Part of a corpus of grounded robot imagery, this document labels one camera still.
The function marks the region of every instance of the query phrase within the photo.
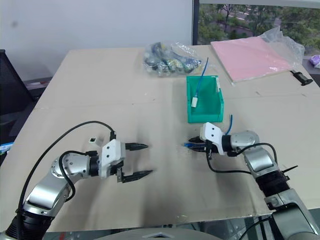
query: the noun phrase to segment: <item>green plastic bin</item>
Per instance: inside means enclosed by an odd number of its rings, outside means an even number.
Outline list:
[[[188,123],[220,123],[224,119],[224,98],[218,82],[218,76],[203,76],[198,91],[196,107],[191,107],[200,76],[186,77],[186,97]]]

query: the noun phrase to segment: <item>blue cable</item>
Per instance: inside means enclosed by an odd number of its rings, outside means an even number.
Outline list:
[[[191,142],[185,142],[183,144],[184,147],[186,148],[192,148],[192,147],[195,147],[195,148],[200,148],[200,147],[205,147],[206,145],[204,143],[191,143]]]
[[[226,133],[224,135],[228,135],[231,131],[231,128],[232,128],[232,122],[233,122],[233,115],[230,114],[230,125],[229,125],[229,128],[228,128],[228,131],[226,131]]]
[[[196,96],[196,97],[198,96],[198,91],[199,91],[199,88],[200,88],[202,79],[203,79],[203,77],[204,77],[205,71],[206,71],[206,69],[207,69],[208,60],[209,60],[209,57],[206,58],[206,63],[205,63],[204,69],[203,69],[202,74],[201,74],[201,77],[200,77],[200,79],[199,79],[199,81],[198,81],[198,85],[196,86],[196,91],[195,91],[195,95],[194,95],[194,96]]]

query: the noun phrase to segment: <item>blue object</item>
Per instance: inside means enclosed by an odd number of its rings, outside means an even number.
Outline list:
[[[198,85],[196,86],[196,91],[195,91],[195,95],[194,95],[195,97],[198,96],[199,88],[200,88],[202,79],[203,79],[203,77],[204,77],[205,71],[206,71],[206,69],[207,69],[208,60],[209,60],[209,57],[206,58],[206,63],[205,63],[204,69],[203,69],[202,74],[201,74],[201,77],[200,77],[200,79],[199,79],[199,81],[198,81]]]
[[[6,151],[10,150],[10,148],[12,147],[13,144],[14,144],[13,142],[1,144],[0,145],[0,154],[3,154]]]
[[[231,128],[232,128],[233,118],[234,118],[233,115],[230,114],[230,125],[229,125],[229,128],[228,128],[228,130],[226,131],[226,133],[224,135],[228,135],[230,133]]]
[[[204,143],[191,143],[191,142],[185,142],[183,144],[184,147],[187,147],[187,148],[192,148],[192,147],[205,147],[205,144]]]

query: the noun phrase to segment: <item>pink paper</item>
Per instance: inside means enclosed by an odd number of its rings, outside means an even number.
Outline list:
[[[234,82],[283,72],[291,68],[284,58],[258,36],[212,41],[211,45]]]

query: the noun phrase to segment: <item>cardboard sheet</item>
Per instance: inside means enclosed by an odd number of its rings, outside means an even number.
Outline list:
[[[288,174],[290,186],[308,208],[320,207],[320,195],[315,191],[320,181],[320,88],[314,82],[301,87],[287,73],[233,87],[211,47],[196,49],[202,57],[210,53],[217,72],[209,69],[208,74],[219,75],[225,120],[218,125],[227,129],[229,114],[233,114],[232,133],[252,130],[262,141],[272,143],[282,169],[299,165]],[[80,180],[75,197],[62,207],[49,231],[132,228],[269,213],[251,176],[215,174],[203,154],[182,146],[199,135],[201,126],[187,123],[186,80],[150,78],[138,68],[142,53],[142,48],[120,48],[74,50],[67,55],[0,168],[0,231],[15,216],[23,184],[42,152],[61,133],[89,120],[110,124],[123,142],[149,145],[128,152],[126,174],[154,172],[124,184],[117,183],[115,176]],[[123,58],[128,67],[122,69],[115,56]],[[27,192],[64,151],[94,150],[88,143],[92,136],[106,143],[109,132],[88,125],[69,134],[43,159]],[[247,168],[240,156],[214,156],[213,166]]]

